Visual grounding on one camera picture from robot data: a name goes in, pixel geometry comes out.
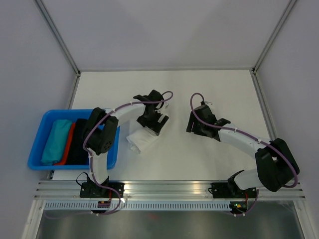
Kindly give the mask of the white printed t shirt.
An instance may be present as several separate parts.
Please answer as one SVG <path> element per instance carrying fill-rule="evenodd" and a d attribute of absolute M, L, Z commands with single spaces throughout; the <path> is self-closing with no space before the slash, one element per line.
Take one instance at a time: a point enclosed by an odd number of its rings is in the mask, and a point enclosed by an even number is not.
<path fill-rule="evenodd" d="M 126 137 L 129 143 L 130 150 L 140 154 L 144 152 L 151 144 L 153 144 L 159 135 L 156 135 L 148 128 L 141 128 Z"/>

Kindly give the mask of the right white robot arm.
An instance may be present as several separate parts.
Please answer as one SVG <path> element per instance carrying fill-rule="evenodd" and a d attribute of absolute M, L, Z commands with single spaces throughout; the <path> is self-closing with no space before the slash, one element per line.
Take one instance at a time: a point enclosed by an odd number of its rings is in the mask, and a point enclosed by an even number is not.
<path fill-rule="evenodd" d="M 205 103 L 191 109 L 186 131 L 227 143 L 255 160 L 255 169 L 241 170 L 228 178 L 227 190 L 234 197 L 250 188 L 264 187 L 277 192 L 298 183 L 300 169 L 281 138 L 262 139 L 239 130 L 230 121 L 217 119 Z"/>

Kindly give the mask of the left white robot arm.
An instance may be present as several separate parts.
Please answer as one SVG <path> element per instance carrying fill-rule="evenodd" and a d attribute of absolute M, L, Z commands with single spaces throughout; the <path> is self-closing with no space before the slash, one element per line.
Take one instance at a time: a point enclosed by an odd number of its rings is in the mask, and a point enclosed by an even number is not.
<path fill-rule="evenodd" d="M 108 152 L 117 142 L 118 127 L 136 120 L 142 128 L 129 135 L 131 148 L 142 152 L 156 141 L 169 116 L 162 111 L 173 98 L 172 91 L 160 93 L 152 90 L 148 95 L 136 95 L 130 102 L 114 109 L 94 108 L 83 129 L 83 149 L 89 156 L 89 175 L 94 181 L 91 191 L 97 197 L 108 194 Z"/>

